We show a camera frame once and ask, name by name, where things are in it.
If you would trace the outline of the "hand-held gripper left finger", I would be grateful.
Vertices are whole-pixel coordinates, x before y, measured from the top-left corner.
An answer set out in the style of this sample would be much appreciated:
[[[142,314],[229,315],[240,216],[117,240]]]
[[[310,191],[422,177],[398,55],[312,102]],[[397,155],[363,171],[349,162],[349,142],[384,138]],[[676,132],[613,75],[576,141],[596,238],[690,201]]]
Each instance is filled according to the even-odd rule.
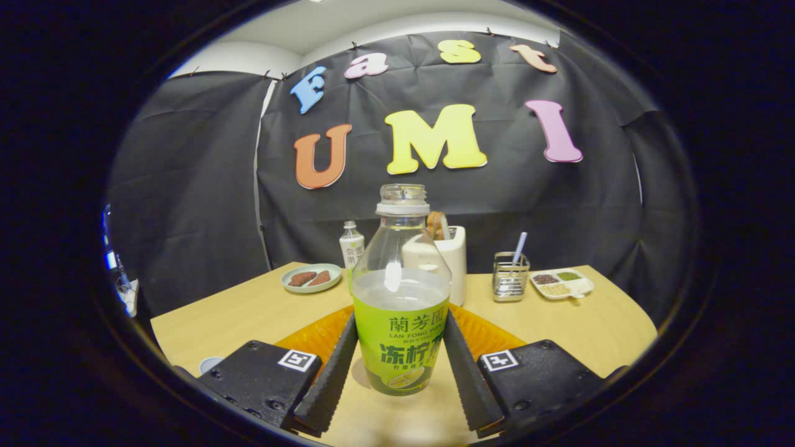
[[[347,306],[279,342],[244,343],[199,382],[267,424],[321,435],[340,402],[357,342],[354,309]]]

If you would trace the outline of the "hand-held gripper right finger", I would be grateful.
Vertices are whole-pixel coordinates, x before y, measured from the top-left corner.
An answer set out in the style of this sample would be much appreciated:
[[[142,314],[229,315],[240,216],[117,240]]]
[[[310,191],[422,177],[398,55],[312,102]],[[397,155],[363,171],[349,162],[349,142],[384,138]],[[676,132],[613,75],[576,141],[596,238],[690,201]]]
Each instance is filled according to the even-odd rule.
[[[477,435],[536,429],[624,371],[602,378],[554,341],[526,343],[456,305],[443,339],[466,423]]]

